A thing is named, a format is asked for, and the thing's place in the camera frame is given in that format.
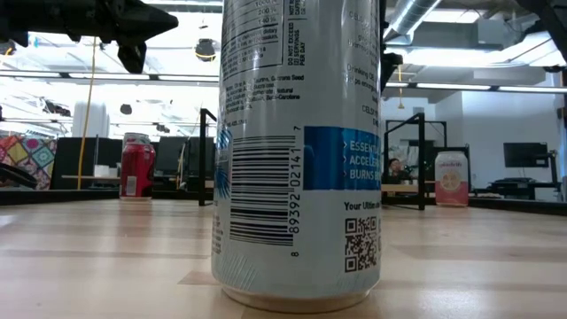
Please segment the black table frame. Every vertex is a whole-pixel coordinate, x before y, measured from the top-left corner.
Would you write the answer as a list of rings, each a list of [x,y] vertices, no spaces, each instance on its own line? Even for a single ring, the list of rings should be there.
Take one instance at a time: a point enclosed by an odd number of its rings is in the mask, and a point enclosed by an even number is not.
[[[567,217],[567,203],[505,198],[471,198],[469,205],[501,211]]]
[[[117,199],[117,190],[53,190],[53,191],[33,191],[8,189],[0,190],[0,206],[11,205],[30,205],[45,204],[56,202],[73,202]],[[176,199],[176,200],[199,200],[198,191],[154,191],[153,199]],[[212,189],[206,189],[205,201],[214,199]]]

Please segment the black wall monitor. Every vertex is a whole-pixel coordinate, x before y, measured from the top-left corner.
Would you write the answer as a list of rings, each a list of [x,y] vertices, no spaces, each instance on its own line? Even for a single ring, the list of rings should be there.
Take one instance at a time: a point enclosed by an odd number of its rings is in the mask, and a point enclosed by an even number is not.
[[[504,143],[505,167],[548,167],[546,143]]]

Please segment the white column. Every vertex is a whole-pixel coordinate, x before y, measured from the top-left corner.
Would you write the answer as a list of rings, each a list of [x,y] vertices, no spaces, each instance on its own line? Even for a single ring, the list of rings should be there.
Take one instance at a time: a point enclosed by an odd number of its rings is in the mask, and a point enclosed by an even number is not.
[[[87,128],[86,137],[107,138],[110,130],[110,115],[105,103],[91,101],[78,101],[74,105],[72,137],[82,137],[84,128]]]

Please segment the pink white spindrift can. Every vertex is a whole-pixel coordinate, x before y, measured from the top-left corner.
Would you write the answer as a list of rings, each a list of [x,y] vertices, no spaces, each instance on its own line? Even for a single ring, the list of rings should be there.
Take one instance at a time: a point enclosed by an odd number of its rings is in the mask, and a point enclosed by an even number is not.
[[[439,152],[435,159],[435,200],[438,206],[469,204],[468,160],[463,152]]]

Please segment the silver spiral duct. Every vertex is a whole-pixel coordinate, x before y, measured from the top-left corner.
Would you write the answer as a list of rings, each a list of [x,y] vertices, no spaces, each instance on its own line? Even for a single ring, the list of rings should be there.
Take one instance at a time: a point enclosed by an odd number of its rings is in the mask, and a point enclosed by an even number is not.
[[[384,32],[384,41],[413,33],[442,0],[399,0]]]

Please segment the white can blue band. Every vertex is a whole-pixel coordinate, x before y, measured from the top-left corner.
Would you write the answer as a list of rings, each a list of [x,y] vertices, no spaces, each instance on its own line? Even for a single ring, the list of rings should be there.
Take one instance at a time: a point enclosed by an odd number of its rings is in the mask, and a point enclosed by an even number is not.
[[[323,313],[380,278],[380,0],[224,0],[212,273]]]

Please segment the red Coke Zero can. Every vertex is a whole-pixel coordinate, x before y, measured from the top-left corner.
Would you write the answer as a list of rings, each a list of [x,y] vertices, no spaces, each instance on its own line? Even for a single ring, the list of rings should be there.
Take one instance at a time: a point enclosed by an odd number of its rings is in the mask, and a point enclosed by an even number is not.
[[[122,152],[120,197],[152,197],[156,152],[151,144],[128,143]]]

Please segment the black right table frame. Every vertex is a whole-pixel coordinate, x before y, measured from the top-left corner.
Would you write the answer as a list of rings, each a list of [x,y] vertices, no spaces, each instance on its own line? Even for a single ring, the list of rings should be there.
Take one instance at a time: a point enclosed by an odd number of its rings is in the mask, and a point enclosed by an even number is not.
[[[505,198],[471,198],[469,205],[501,211],[567,217],[567,203]]]

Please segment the colourful patterned quilt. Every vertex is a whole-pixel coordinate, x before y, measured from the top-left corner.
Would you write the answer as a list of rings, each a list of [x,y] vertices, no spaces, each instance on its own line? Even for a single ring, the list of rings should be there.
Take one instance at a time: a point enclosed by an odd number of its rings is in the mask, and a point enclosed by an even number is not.
[[[17,167],[38,182],[37,190],[50,188],[57,152],[57,139],[24,136],[0,137],[0,162]]]

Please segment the black office partition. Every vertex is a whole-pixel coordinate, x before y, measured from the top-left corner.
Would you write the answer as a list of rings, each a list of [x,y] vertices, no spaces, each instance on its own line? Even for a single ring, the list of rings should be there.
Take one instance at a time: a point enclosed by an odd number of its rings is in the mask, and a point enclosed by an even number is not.
[[[79,155],[82,145],[80,137],[62,137],[57,141],[50,188],[52,190],[75,190]],[[116,168],[121,161],[122,141],[103,137],[87,137],[83,150],[82,189],[113,187],[117,183],[89,179],[94,175],[95,165]]]

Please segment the black left table frame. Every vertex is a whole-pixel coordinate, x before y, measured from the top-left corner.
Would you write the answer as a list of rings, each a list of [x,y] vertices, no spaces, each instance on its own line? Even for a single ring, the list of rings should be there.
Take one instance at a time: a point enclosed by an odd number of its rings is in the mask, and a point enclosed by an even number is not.
[[[45,204],[56,202],[73,202],[117,199],[117,190],[53,190],[53,191],[33,191],[8,189],[0,190],[0,206],[11,205],[30,205]],[[199,200],[198,191],[154,191],[153,199],[176,199],[176,200]],[[206,189],[205,201],[214,199],[212,189]]]

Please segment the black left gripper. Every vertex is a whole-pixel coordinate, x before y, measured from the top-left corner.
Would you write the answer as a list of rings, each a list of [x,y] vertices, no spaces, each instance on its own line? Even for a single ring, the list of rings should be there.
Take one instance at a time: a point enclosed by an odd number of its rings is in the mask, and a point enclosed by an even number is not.
[[[177,18],[141,0],[59,0],[59,32],[78,42],[82,36],[120,45],[118,58],[131,74],[144,71],[145,41],[177,27]]]

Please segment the person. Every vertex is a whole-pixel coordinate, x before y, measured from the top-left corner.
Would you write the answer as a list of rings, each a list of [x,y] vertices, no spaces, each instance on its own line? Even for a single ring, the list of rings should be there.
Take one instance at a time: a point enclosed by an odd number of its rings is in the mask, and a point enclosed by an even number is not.
[[[388,183],[401,184],[408,179],[408,172],[397,158],[389,160]]]

